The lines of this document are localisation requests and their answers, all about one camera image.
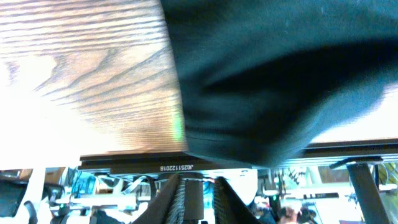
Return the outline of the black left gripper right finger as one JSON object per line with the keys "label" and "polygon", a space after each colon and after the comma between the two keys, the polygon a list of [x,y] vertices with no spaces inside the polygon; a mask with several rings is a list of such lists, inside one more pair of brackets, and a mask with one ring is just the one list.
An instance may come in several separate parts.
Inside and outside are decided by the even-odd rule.
{"label": "black left gripper right finger", "polygon": [[215,179],[213,207],[216,224],[261,224],[224,177]]}

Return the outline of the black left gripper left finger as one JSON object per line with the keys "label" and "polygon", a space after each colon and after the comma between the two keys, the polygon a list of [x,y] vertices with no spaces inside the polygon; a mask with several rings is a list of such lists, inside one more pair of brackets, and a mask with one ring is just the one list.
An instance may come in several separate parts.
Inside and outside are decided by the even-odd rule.
{"label": "black left gripper left finger", "polygon": [[181,177],[178,174],[171,175],[158,196],[132,224],[165,223],[180,183]]}

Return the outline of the black t-shirt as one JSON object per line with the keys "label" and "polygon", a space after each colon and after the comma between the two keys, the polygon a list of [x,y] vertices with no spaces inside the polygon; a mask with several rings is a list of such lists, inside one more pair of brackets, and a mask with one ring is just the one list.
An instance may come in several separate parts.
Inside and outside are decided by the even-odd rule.
{"label": "black t-shirt", "polygon": [[275,166],[397,81],[397,2],[162,1],[191,155]]}

